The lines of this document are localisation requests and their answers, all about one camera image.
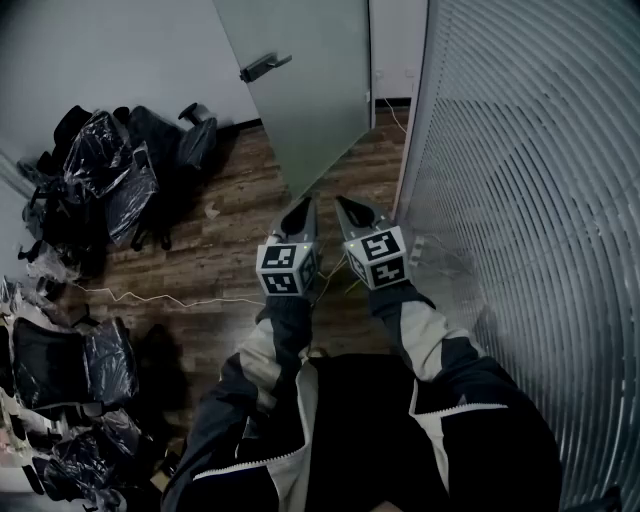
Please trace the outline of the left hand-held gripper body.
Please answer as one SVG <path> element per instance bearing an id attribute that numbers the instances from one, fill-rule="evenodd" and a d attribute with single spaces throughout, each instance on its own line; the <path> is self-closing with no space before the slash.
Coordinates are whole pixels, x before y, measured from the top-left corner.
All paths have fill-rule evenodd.
<path id="1" fill-rule="evenodd" d="M 258 246 L 256 274 L 266 296 L 301 297 L 318 272 L 314 241 L 289 242 L 271 235 Z"/>

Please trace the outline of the person's black and white jacket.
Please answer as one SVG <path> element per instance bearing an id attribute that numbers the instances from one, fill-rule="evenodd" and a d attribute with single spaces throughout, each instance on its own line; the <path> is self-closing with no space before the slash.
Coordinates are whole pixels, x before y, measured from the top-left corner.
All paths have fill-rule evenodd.
<path id="1" fill-rule="evenodd" d="M 275 408 L 238 356 L 202 401 L 162 512 L 557 512 L 558 448 L 489 357 L 448 357 L 431 382 L 396 356 L 288 373 Z"/>

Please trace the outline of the person's left forearm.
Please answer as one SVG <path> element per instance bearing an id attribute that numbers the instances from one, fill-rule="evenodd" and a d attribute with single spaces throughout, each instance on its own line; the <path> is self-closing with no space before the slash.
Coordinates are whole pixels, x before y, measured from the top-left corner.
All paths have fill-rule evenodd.
<path id="1" fill-rule="evenodd" d="M 268 297 L 254 331 L 223 366 L 219 403 L 238 417 L 270 413 L 294 387 L 300 353 L 312 341 L 311 314 L 303 297 Z"/>

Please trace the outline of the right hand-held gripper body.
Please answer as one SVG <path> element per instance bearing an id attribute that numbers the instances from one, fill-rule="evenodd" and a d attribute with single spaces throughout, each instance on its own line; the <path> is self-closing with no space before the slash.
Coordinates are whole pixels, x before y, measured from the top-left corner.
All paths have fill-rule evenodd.
<path id="1" fill-rule="evenodd" d="M 398 226 L 346 241 L 343 246 L 352 271 L 369 290 L 410 279 L 407 249 Z"/>

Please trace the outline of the heap of black chair parts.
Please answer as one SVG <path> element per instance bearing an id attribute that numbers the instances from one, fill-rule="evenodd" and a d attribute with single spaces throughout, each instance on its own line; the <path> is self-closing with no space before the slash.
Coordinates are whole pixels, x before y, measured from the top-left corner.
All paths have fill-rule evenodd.
<path id="1" fill-rule="evenodd" d="M 52 249 L 72 281 L 91 279 L 104 269 L 109 237 L 103 202 L 64 180 L 62 167 L 45 152 L 17 163 L 21 177 L 35 186 L 22 219 L 34 244 L 18 251 L 30 264 Z"/>

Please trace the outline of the window blinds partition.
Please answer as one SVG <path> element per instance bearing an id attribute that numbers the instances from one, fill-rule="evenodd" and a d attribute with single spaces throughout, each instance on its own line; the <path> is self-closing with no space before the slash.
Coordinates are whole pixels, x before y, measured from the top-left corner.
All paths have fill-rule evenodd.
<path id="1" fill-rule="evenodd" d="M 546 419 L 562 507 L 640 512 L 640 0 L 428 0 L 396 215 Z"/>

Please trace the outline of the plastic-wrapped black chair back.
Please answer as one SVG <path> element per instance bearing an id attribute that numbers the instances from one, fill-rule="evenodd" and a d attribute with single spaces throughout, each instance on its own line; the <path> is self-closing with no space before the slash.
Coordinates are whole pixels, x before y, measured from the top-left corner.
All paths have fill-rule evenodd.
<path id="1" fill-rule="evenodd" d="M 59 332 L 19 318 L 13 328 L 13 375 L 30 410 L 62 405 L 123 405 L 139 389 L 128 330 L 119 318 Z"/>

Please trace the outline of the heap of plastic-wrapped chair parts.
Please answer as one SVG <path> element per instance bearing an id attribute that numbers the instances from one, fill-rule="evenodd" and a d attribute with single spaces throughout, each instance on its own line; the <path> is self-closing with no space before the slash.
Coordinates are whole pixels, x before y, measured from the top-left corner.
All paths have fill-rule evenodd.
<path id="1" fill-rule="evenodd" d="M 186 434 L 184 406 L 141 396 L 93 411 L 62 408 L 55 422 L 0 407 L 0 468 L 26 489 L 84 512 L 159 512 L 161 493 Z"/>

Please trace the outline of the plastic-wrapped black office chair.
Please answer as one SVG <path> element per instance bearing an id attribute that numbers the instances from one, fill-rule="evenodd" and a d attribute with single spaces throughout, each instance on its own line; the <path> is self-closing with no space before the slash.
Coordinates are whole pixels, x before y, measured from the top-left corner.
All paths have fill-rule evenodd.
<path id="1" fill-rule="evenodd" d="M 107 233 L 125 241 L 159 192 L 148 146 L 133 146 L 112 113 L 95 111 L 73 139 L 63 165 L 66 184 L 84 199 L 102 202 Z"/>

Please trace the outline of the frosted glass door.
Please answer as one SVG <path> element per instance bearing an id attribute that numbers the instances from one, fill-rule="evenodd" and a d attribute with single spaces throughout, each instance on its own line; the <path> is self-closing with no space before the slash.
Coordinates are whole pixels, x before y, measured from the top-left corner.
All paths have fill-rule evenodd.
<path id="1" fill-rule="evenodd" d="M 371 129 L 369 0 L 213 2 L 240 70 L 271 52 L 292 56 L 245 85 L 297 197 Z"/>

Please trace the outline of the metal door lever handle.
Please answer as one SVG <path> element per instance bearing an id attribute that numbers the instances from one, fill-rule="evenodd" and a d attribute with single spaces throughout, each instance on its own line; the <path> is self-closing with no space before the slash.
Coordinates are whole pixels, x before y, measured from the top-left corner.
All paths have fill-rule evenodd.
<path id="1" fill-rule="evenodd" d="M 284 58 L 279 58 L 276 52 L 271 52 L 258 60 L 254 61 L 250 65 L 240 70 L 240 79 L 246 83 L 252 83 L 269 73 L 271 70 L 277 69 L 292 60 L 292 56 L 288 55 Z"/>

